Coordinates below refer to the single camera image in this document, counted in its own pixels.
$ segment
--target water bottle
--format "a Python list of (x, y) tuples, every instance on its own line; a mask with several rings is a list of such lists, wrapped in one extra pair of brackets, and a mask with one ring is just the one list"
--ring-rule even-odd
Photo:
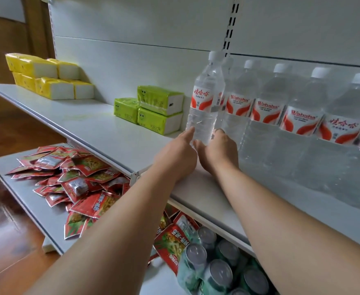
[(221, 65), (222, 74), (224, 76), (224, 81), (225, 81), (225, 90), (221, 97), (220, 108), (218, 110), (217, 121), (215, 122), (214, 128), (221, 128), (222, 118), (225, 113), (225, 107), (228, 99), (228, 89), (231, 86), (233, 80), (233, 73), (231, 72), (232, 65), (233, 65), (233, 58), (230, 56), (226, 56)]
[(249, 121), (251, 108), (257, 97), (260, 83), (255, 69), (260, 67), (258, 60), (247, 60), (242, 74), (225, 86), (224, 95), (227, 95), (227, 104), (222, 117), (221, 128), (240, 146), (246, 124)]
[(195, 80), (192, 93), (186, 128), (194, 126), (194, 139), (201, 140), (205, 145), (212, 137), (222, 93), (225, 89), (221, 70), (223, 58), (224, 53), (221, 51), (209, 53), (209, 64)]
[(242, 168), (262, 167), (276, 126), (291, 95), (291, 83), (288, 73), (291, 66), (279, 63), (274, 68), (274, 77), (261, 89), (251, 111), (239, 147), (239, 159)]
[(355, 74), (347, 91), (323, 111), (317, 139), (311, 141), (292, 176), (308, 188), (331, 193), (335, 178), (349, 165), (360, 133), (360, 74)]
[(304, 89), (288, 103), (265, 165), (274, 175), (286, 177), (307, 150), (328, 103), (325, 77), (329, 68), (316, 67)]

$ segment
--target wooden floor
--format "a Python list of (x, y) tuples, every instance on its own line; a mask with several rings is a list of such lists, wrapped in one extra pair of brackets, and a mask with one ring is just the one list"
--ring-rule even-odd
[[(25, 113), (0, 118), (0, 156), (65, 142)], [(44, 254), (44, 236), (0, 183), (0, 294), (23, 294), (58, 258)]]

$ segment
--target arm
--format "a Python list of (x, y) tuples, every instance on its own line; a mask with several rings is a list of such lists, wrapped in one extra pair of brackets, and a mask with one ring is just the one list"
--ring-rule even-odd
[(281, 294), (360, 294), (359, 244), (243, 174), (236, 143), (222, 130), (207, 147), (200, 141), (194, 145)]
[(138, 294), (158, 224), (174, 184), (191, 173), (194, 128), (153, 166), (35, 283), (28, 294)]

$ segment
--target person's right hand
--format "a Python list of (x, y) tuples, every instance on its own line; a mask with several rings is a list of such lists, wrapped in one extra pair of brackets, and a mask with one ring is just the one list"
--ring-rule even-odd
[(222, 129), (214, 132), (214, 138), (205, 146), (200, 140), (194, 140), (202, 167), (217, 178), (217, 171), (225, 168), (239, 168), (236, 143)]

